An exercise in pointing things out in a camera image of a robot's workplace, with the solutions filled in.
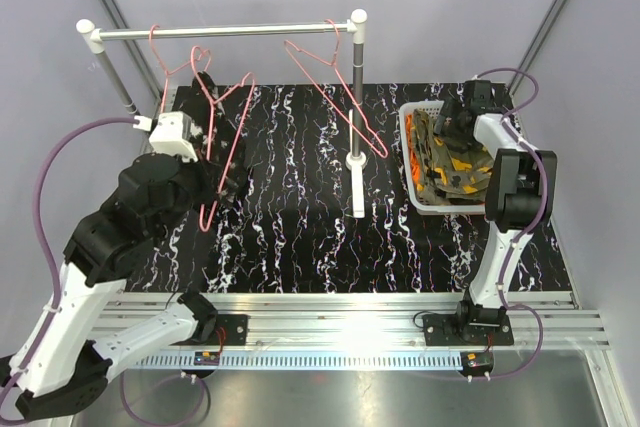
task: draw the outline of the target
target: cable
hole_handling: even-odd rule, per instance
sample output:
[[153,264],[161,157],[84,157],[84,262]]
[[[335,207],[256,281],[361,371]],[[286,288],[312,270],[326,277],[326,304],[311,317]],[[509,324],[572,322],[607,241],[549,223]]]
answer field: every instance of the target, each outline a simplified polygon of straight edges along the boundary
[[[171,381],[173,380],[177,380],[177,379],[181,379],[183,378],[182,376],[176,376],[176,377],[170,377],[169,379]],[[133,420],[135,420],[136,422],[139,422],[142,425],[147,425],[147,426],[151,426],[151,427],[179,427],[181,425],[186,424],[187,422],[190,422],[191,419],[193,419],[196,414],[198,413],[198,411],[200,410],[200,407],[202,407],[202,403],[204,402],[204,397],[205,394],[208,392],[208,387],[207,384],[204,382],[204,380],[200,379],[199,377],[196,376],[192,376],[192,379],[195,379],[198,382],[198,385],[200,385],[200,398],[198,399],[198,402],[196,403],[195,407],[191,410],[191,412],[189,412],[187,414],[187,416],[182,419],[179,422],[175,422],[175,423],[171,423],[171,424],[156,424],[154,422],[149,422],[148,420],[144,420],[142,417],[139,417],[138,414],[136,414],[133,409],[131,408],[131,405],[129,404],[129,402],[127,401],[127,397],[126,394],[124,392],[124,372],[122,374],[120,374],[120,401],[122,402],[122,406],[124,407],[124,410],[127,412],[127,414],[129,415],[129,417],[131,417]],[[159,385],[164,385],[164,384],[168,384],[170,381],[167,379],[164,379],[163,381],[160,382]],[[156,385],[154,387],[151,388],[151,391],[155,391],[159,385]],[[209,402],[211,401],[211,394],[209,393],[207,395],[207,397],[209,398]]]
[[485,75],[489,75],[489,74],[494,74],[496,72],[514,72],[518,75],[522,75],[523,77],[526,77],[527,79],[529,79],[531,81],[531,83],[533,84],[533,94],[531,94],[531,97],[529,97],[527,100],[525,100],[523,103],[521,103],[519,106],[511,109],[510,111],[506,112],[502,118],[505,119],[507,117],[511,117],[513,114],[520,112],[522,109],[524,109],[527,105],[529,105],[531,102],[533,102],[536,97],[538,97],[538,92],[540,92],[540,85],[538,84],[538,81],[536,80],[536,78],[523,71],[520,69],[515,69],[513,67],[498,67],[497,69],[491,69],[491,70],[487,70],[485,72],[482,72],[481,74],[476,75],[476,78],[480,78],[480,77],[484,77]]
[[[132,117],[110,117],[107,119],[97,120],[95,122],[91,122],[86,124],[74,131],[65,135],[54,147],[51,149],[44,162],[42,163],[42,167],[38,172],[38,177],[36,179],[36,185],[33,189],[33,197],[31,204],[31,217],[33,219],[33,225],[36,231],[36,237],[38,238],[38,243],[40,244],[40,248],[44,254],[45,260],[47,262],[47,266],[49,267],[49,273],[51,274],[51,282],[53,285],[53,298],[51,300],[51,309],[47,312],[47,315],[44,318],[44,321],[38,332],[31,343],[29,349],[27,349],[27,353],[25,354],[22,362],[18,365],[18,371],[9,379],[7,385],[0,392],[0,407],[4,404],[7,399],[7,395],[9,391],[18,383],[18,380],[22,376],[23,373],[28,371],[29,362],[35,355],[38,347],[42,343],[42,339],[47,334],[51,323],[53,322],[53,317],[56,315],[57,310],[60,308],[60,301],[62,299],[62,287],[60,285],[60,273],[58,272],[58,267],[56,265],[56,261],[53,257],[53,253],[51,252],[51,247],[49,246],[49,242],[47,241],[47,237],[44,233],[44,227],[42,225],[42,215],[41,215],[41,202],[42,202],[42,189],[44,187],[44,182],[47,178],[47,174],[53,161],[56,159],[60,151],[73,139],[78,137],[79,135],[88,132],[89,130],[95,129],[97,127],[101,127],[103,125],[109,124],[137,124],[138,121]],[[24,420],[9,420],[0,416],[0,425],[24,425],[27,422]]]
[[[290,40],[285,40],[284,41],[284,50],[287,52],[289,57],[291,57],[291,60],[293,60],[296,63],[296,65],[300,68],[300,70],[307,77],[307,79],[309,79],[311,81],[311,83],[316,88],[316,90],[318,92],[320,92],[320,94],[322,94],[322,97],[324,97],[324,99],[329,103],[329,105],[331,105],[331,107],[333,107],[333,109],[340,115],[340,117],[342,117],[349,124],[349,126],[360,136],[360,138],[362,138],[362,140],[364,140],[365,143],[369,147],[371,147],[371,150],[373,152],[375,152],[379,157],[381,157],[383,159],[386,159],[389,156],[389,151],[387,150],[387,146],[384,145],[384,142],[382,142],[382,139],[380,139],[378,134],[374,130],[372,130],[371,127],[369,127],[369,121],[367,120],[367,117],[364,115],[364,112],[362,111],[362,106],[356,101],[356,98],[353,96],[353,93],[351,92],[351,89],[349,89],[349,87],[347,86],[347,83],[344,81],[344,78],[342,77],[342,74],[340,74],[340,70],[338,70],[337,59],[338,59],[338,51],[340,50],[340,31],[338,30],[338,28],[336,27],[336,24],[331,19],[327,19],[327,20],[325,20],[325,22],[333,25],[333,28],[334,28],[335,33],[336,33],[336,47],[335,47],[335,49],[333,51],[333,57],[332,57],[331,61],[321,59],[317,55],[312,54],[311,52],[309,52],[307,50],[301,49],[300,47],[298,47],[296,44],[294,44]],[[312,59],[317,60],[318,62],[320,62],[320,63],[322,63],[324,65],[328,65],[329,67],[333,67],[333,70],[336,73],[338,79],[340,80],[340,83],[342,84],[342,87],[347,92],[347,95],[351,98],[351,102],[353,102],[353,105],[356,107],[356,109],[358,109],[358,112],[360,112],[360,115],[362,116],[362,120],[364,122],[364,126],[367,129],[367,132],[369,132],[371,135],[373,135],[373,137],[374,137],[374,139],[376,139],[376,142],[378,143],[378,145],[380,145],[382,147],[382,151],[380,151],[377,147],[375,147],[369,141],[369,139],[367,139],[364,136],[364,134],[362,132],[360,132],[360,130],[357,129],[353,125],[353,122],[351,122],[349,120],[349,117],[347,117],[344,114],[344,112],[342,112],[338,108],[338,106],[333,102],[333,100],[331,100],[329,98],[329,96],[326,94],[324,89],[320,88],[318,83],[313,79],[313,77],[311,77],[309,72],[307,72],[305,70],[305,68],[302,66],[300,61],[298,61],[298,59],[295,58],[293,53],[289,50],[289,47],[293,47],[296,50],[296,52],[301,53],[301,54],[305,54],[306,56],[311,57]]]
[[431,312],[430,310],[421,310],[420,312],[416,312],[416,314],[413,316],[413,325],[415,325],[417,328],[419,328],[420,330],[424,329],[424,322],[422,323],[422,326],[419,326],[418,323],[416,322],[416,319],[418,318],[418,316],[420,314],[434,314],[434,315],[440,315],[437,312]]
[[487,335],[487,348],[484,349],[482,353],[486,354],[491,350],[491,347],[493,347],[493,333],[489,332],[489,334]]
[[509,267],[509,261],[511,260],[511,257],[515,252],[517,243],[520,241],[520,239],[522,239],[523,236],[531,233],[533,229],[535,229],[536,226],[540,223],[540,221],[542,220],[542,217],[544,216],[544,211],[547,207],[547,199],[548,199],[548,179],[547,179],[547,172],[544,168],[544,164],[542,163],[542,159],[540,159],[540,157],[536,153],[535,149],[531,146],[531,144],[525,141],[524,138],[514,130],[513,126],[509,122],[510,116],[522,110],[524,107],[526,107],[531,102],[533,102],[533,100],[538,96],[538,92],[540,90],[538,81],[535,79],[533,75],[523,72],[519,69],[511,68],[511,67],[501,67],[498,69],[487,70],[486,72],[482,72],[481,74],[479,74],[477,77],[478,78],[484,77],[485,75],[492,74],[494,72],[515,72],[516,74],[527,77],[533,83],[533,87],[534,87],[533,95],[529,99],[524,101],[522,104],[520,104],[518,107],[515,107],[514,109],[506,112],[502,116],[500,123],[504,127],[509,137],[511,137],[518,145],[520,145],[525,151],[527,151],[527,153],[533,158],[534,162],[536,163],[536,166],[538,167],[538,172],[540,174],[541,188],[542,188],[542,192],[540,195],[540,207],[538,207],[538,212],[536,213],[531,223],[527,225],[524,228],[524,230],[522,230],[518,235],[516,235],[516,237],[513,239],[513,242],[509,245],[509,249],[507,250],[507,253],[504,258],[504,262],[502,263],[502,267],[500,268],[500,274],[498,275],[498,286],[499,286],[498,295],[500,297],[500,302],[502,302],[502,305],[504,306],[504,308],[507,310],[526,310],[533,315],[533,317],[536,319],[536,323],[538,324],[538,342],[536,344],[536,348],[533,351],[533,354],[531,355],[531,357],[529,357],[529,359],[525,361],[522,365],[520,365],[520,367],[518,367],[517,369],[511,372],[507,372],[505,374],[498,374],[493,376],[493,379],[508,379],[510,377],[513,377],[514,375],[524,372],[526,369],[528,369],[531,366],[533,361],[540,354],[540,351],[542,350],[542,343],[544,342],[544,327],[542,325],[542,319],[540,318],[540,315],[535,311],[535,309],[525,304],[516,304],[513,306],[509,305],[504,294],[504,280],[505,280],[504,277],[506,275],[507,268]]
[[176,296],[176,294],[177,294],[178,292],[180,292],[181,290],[182,290],[182,289],[175,290],[175,291],[171,294],[171,297],[169,297],[169,300],[167,300],[167,303],[166,303],[166,304],[164,304],[164,310],[167,310],[167,309],[169,308],[169,304],[171,303],[171,300],[172,300],[172,299]]
[[218,350],[217,355],[220,357],[224,350],[224,343],[227,341],[227,330],[224,327],[220,327],[216,329],[216,334],[218,334],[218,342],[220,343],[220,350]]

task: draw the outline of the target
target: black marble-patterned mat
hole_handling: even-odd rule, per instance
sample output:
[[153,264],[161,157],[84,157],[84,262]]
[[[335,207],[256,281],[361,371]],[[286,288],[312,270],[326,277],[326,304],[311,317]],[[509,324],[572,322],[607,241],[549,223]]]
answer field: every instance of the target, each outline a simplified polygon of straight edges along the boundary
[[[338,106],[350,108],[341,87],[326,88]],[[243,293],[462,290],[480,264],[489,226],[482,216],[423,217],[414,210],[397,125],[405,102],[457,96],[461,88],[365,86],[365,112],[389,157],[368,153],[364,219],[351,216],[348,125],[312,86],[257,88],[244,129],[253,167],[248,196],[219,212],[209,233],[198,231],[195,213],[187,215],[129,290],[188,284]],[[236,122],[247,94],[238,91],[224,103]],[[553,229],[538,228],[511,289],[570,288]]]

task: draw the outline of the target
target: metal frame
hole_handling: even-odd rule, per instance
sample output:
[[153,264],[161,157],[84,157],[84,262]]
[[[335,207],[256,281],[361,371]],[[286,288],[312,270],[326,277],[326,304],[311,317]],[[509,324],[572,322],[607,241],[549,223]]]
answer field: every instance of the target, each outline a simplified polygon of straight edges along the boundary
[[[531,40],[524,57],[520,61],[518,69],[527,72],[531,68],[568,1],[569,0],[553,0],[553,2],[551,2],[551,6],[545,14],[544,19],[542,19],[542,23],[540,24],[540,27],[538,27],[533,40]],[[522,83],[522,80],[523,76],[521,75],[516,74],[513,76],[513,79],[509,84],[509,90],[512,94],[516,93]]]
[[[118,29],[128,29],[129,25],[124,18],[122,10],[118,6],[116,0],[98,0],[100,4],[109,17],[109,20],[113,24],[114,27]],[[156,102],[159,102],[162,97],[162,90],[160,88],[160,84],[158,84],[158,80],[153,73],[153,70],[149,66],[149,63],[144,57],[142,50],[135,42],[125,42],[125,48],[129,56],[131,57],[132,62],[135,67],[138,69],[140,76],[142,77],[143,82],[151,92],[151,95],[154,97]]]
[[[112,334],[152,317],[164,309],[170,295],[116,295],[91,336]],[[222,370],[451,371],[459,370],[461,352],[477,350],[427,347],[422,332],[412,324],[413,315],[421,310],[452,312],[460,293],[205,295],[221,313],[250,316],[246,346],[225,347],[228,359],[219,367]],[[584,353],[608,425],[637,427],[598,312],[578,309],[571,292],[509,295],[512,302],[526,303],[541,314],[543,350]],[[538,335],[535,320],[519,311],[510,317],[515,345],[495,350],[533,350]],[[169,347],[136,368],[194,369],[195,352],[202,350],[217,351],[217,347]]]
[[[95,324],[92,336],[117,332],[164,309],[170,294],[123,293],[113,298]],[[461,293],[427,294],[206,294],[221,313],[250,316],[247,344],[229,350],[270,352],[379,353],[441,351],[428,348],[412,323],[416,312],[453,312]],[[514,303],[540,312],[545,326],[544,349],[600,350],[609,343],[596,311],[577,310],[570,292],[512,292]],[[530,350],[537,342],[533,317],[513,311],[516,338],[512,347]],[[455,351],[472,350],[456,348]]]
[[[315,24],[280,24],[280,25],[248,25],[248,26],[224,26],[224,27],[188,27],[178,29],[158,29],[153,31],[153,35],[158,39],[170,38],[192,38],[192,37],[228,37],[242,35],[273,35],[273,34],[301,34],[301,33],[326,33],[326,32],[348,32],[353,34],[353,90],[354,99],[357,105],[362,105],[364,91],[364,41],[365,24],[367,13],[362,9],[352,12],[351,18],[346,22],[332,24],[330,22]],[[107,41],[135,41],[147,39],[149,30],[129,30],[115,29],[102,30],[96,28],[95,24],[87,19],[79,20],[76,30],[87,43],[91,52],[96,56],[104,72],[109,77],[111,84],[118,93],[122,104],[131,115],[139,115],[140,112],[131,98],[129,91],[122,82],[116,68],[111,63],[106,52],[104,42]],[[360,137],[354,135],[354,128],[360,132],[363,130],[364,121],[357,108],[349,112],[352,119],[352,128],[349,129],[350,151],[346,158],[346,166],[351,171],[353,215],[362,218],[365,215],[364,209],[364,186],[362,180],[362,170],[366,165],[366,156],[360,149]]]

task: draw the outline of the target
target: black mounting plate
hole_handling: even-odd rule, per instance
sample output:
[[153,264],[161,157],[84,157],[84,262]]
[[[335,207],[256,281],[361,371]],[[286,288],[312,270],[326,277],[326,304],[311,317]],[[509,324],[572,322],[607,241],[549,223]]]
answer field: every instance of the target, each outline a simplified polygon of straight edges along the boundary
[[513,330],[509,317],[505,316],[502,328],[484,326],[466,326],[464,334],[458,327],[455,314],[425,314],[422,316],[424,341],[430,347],[475,346],[485,348],[489,345],[513,345]]
[[223,328],[227,334],[224,341],[225,346],[242,346],[247,345],[247,331],[249,326],[249,316],[242,314],[218,314],[216,319],[216,328],[211,336],[204,342],[194,342],[187,340],[178,342],[175,345],[220,345],[216,330]]

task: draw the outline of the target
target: laundry basket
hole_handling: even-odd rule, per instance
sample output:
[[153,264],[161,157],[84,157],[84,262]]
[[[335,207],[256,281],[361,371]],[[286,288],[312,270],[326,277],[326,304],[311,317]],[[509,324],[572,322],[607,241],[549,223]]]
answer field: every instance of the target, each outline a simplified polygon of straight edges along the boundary
[[437,116],[444,105],[441,100],[429,100],[424,102],[408,102],[400,107],[398,115],[398,128],[400,129],[400,142],[402,143],[402,157],[404,159],[404,172],[407,178],[409,199],[420,215],[484,215],[484,204],[478,205],[428,205],[418,200],[416,186],[411,177],[411,162],[409,160],[409,142],[407,139],[406,118],[415,110],[424,110],[431,116]]

